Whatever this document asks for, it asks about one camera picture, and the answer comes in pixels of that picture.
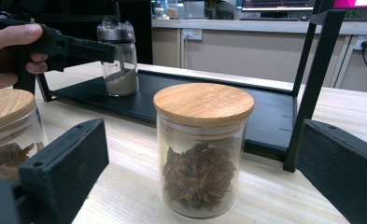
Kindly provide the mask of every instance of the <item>wooden table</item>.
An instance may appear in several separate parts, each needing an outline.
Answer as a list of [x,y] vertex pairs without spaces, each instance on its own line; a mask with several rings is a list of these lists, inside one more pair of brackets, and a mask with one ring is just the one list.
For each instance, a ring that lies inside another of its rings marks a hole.
[[[139,64],[139,68],[283,89],[292,86],[154,65]],[[67,68],[63,73],[48,72],[46,77],[49,87],[57,90],[101,75],[100,63],[89,63]],[[347,223],[300,171],[285,172],[280,162],[252,155],[246,155],[247,160],[243,160],[238,195],[230,210],[210,219],[180,216],[162,201],[154,127],[58,101],[46,103],[39,91],[35,98],[49,141],[89,119],[102,118],[106,123],[110,164],[74,223]],[[335,125],[367,141],[367,93],[324,88],[313,119]]]

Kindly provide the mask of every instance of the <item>finger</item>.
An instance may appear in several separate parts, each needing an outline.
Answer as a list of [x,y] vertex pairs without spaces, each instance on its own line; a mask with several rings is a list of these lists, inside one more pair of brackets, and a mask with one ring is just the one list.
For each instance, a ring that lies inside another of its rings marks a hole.
[[41,62],[41,63],[37,63],[37,62],[29,62],[26,64],[25,66],[26,71],[28,71],[28,73],[32,73],[32,74],[42,74],[47,72],[47,64],[45,62]]
[[0,73],[0,86],[12,86],[18,81],[17,75],[14,73]]
[[35,42],[43,34],[37,24],[8,26],[0,30],[0,49],[12,45],[26,45]]
[[31,53],[31,59],[34,61],[34,62],[37,62],[37,63],[41,63],[41,62],[44,62],[47,60],[47,55],[46,54],[41,54],[41,53],[35,53],[35,52],[32,52]]

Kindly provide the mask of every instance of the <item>countertop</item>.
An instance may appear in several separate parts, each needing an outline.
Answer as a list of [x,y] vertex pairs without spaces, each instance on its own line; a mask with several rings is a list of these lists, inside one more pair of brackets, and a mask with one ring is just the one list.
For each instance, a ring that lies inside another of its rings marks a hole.
[[[139,69],[291,88],[290,83],[154,65],[139,64]],[[101,76],[100,63],[46,74],[52,90]],[[347,223],[300,171],[285,172],[282,163],[255,156],[243,160],[237,198],[226,213],[209,219],[183,217],[162,201],[154,127],[59,101],[46,103],[38,90],[35,98],[49,141],[80,122],[105,120],[110,164],[74,223]],[[313,119],[367,141],[367,93],[323,88]]]
[[[152,20],[152,27],[306,34],[308,21]],[[345,21],[340,35],[367,35],[367,22]]]

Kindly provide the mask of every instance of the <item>human hand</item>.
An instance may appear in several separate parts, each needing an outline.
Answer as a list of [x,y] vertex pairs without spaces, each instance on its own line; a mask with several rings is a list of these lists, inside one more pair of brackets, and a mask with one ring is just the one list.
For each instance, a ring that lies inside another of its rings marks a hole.
[[[12,86],[18,81],[13,72],[13,55],[6,47],[33,43],[42,34],[43,29],[36,24],[8,26],[0,30],[0,88]],[[32,52],[30,58],[33,61],[25,65],[29,73],[41,74],[47,71],[47,64],[44,62],[47,55]]]

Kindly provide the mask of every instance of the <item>dried spice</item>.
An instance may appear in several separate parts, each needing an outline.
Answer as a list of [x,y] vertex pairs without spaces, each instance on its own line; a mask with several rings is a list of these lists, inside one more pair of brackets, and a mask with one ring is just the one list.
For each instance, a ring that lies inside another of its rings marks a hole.
[[218,205],[237,170],[230,157],[225,148],[207,143],[180,154],[169,147],[162,169],[167,198],[195,208]]
[[[34,149],[35,143],[21,149],[17,143],[9,143],[0,147],[0,179],[15,183],[19,180],[18,166],[29,160],[27,154]],[[37,151],[42,149],[42,143],[36,143]]]

